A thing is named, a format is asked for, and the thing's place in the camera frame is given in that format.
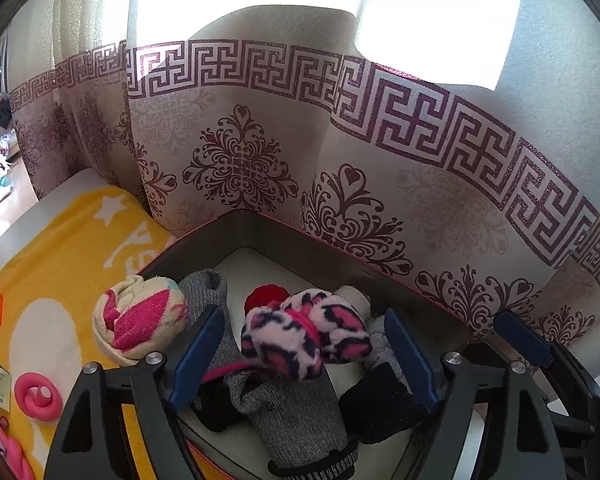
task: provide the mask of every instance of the pink coiled toy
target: pink coiled toy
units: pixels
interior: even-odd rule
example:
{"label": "pink coiled toy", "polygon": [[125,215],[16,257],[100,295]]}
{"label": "pink coiled toy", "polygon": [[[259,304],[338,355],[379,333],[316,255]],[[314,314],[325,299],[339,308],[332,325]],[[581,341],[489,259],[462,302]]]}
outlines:
{"label": "pink coiled toy", "polygon": [[22,374],[13,387],[16,403],[22,412],[42,422],[56,420],[62,412],[62,397],[55,385],[35,372]]}

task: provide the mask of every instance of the screw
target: screw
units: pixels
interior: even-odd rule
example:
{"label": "screw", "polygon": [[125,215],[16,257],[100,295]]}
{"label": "screw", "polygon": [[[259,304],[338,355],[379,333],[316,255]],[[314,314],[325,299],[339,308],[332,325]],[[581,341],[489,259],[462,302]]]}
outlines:
{"label": "screw", "polygon": [[147,354],[145,360],[150,365],[157,365],[160,361],[162,361],[162,354],[160,352],[151,352]]}
{"label": "screw", "polygon": [[511,363],[511,369],[517,374],[523,374],[526,372],[525,364],[521,363],[520,361],[513,361]]}
{"label": "screw", "polygon": [[87,374],[87,375],[91,375],[93,373],[95,373],[95,371],[98,369],[98,363],[95,363],[93,361],[91,361],[90,363],[85,364],[82,367],[82,371]]}
{"label": "screw", "polygon": [[462,362],[462,356],[458,352],[447,352],[445,361],[450,365],[459,365]]}

